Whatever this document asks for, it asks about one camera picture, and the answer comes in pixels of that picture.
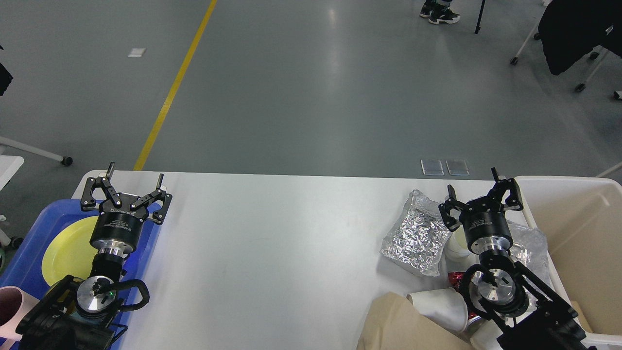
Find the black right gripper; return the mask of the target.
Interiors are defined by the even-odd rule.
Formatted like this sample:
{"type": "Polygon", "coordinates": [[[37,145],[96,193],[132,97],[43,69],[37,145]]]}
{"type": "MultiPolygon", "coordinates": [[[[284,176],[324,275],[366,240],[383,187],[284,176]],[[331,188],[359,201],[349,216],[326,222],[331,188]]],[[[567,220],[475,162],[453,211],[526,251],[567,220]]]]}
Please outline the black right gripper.
{"type": "Polygon", "coordinates": [[[509,252],[513,246],[513,237],[506,220],[507,211],[522,211],[520,186],[515,178],[499,175],[496,168],[491,168],[493,184],[481,201],[480,210],[468,210],[468,204],[458,201],[457,193],[451,184],[447,185],[448,196],[438,204],[441,219],[449,231],[456,231],[461,225],[470,252],[476,255],[489,250],[509,252]],[[461,214],[456,217],[452,212],[461,214]]]}

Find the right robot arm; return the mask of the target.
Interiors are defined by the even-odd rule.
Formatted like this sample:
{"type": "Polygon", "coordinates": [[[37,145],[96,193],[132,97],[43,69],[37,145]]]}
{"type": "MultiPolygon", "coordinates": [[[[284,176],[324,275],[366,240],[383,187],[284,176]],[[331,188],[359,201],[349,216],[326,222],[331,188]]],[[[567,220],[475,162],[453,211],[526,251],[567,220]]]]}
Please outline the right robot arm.
{"type": "Polygon", "coordinates": [[[451,232],[464,229],[468,250],[479,261],[459,283],[466,306],[493,321],[504,350],[584,350],[586,332],[578,312],[525,264],[511,258],[514,240],[507,211],[524,206],[520,186],[491,169],[495,184],[489,192],[461,202],[453,186],[439,204],[442,221],[451,232]]]}

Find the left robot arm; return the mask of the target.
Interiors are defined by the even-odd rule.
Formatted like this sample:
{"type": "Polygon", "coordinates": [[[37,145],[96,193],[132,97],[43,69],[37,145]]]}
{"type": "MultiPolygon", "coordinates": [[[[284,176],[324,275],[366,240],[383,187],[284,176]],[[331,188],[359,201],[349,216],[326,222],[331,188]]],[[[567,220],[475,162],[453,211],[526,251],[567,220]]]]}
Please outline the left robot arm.
{"type": "Polygon", "coordinates": [[[115,322],[120,313],[138,310],[150,300],[146,284],[124,266],[138,252],[146,222],[161,225],[173,196],[164,175],[155,189],[138,196],[111,184],[115,164],[89,177],[80,199],[83,212],[98,215],[89,244],[96,250],[86,278],[63,277],[17,325],[21,350],[108,350],[127,331],[115,322]]]}

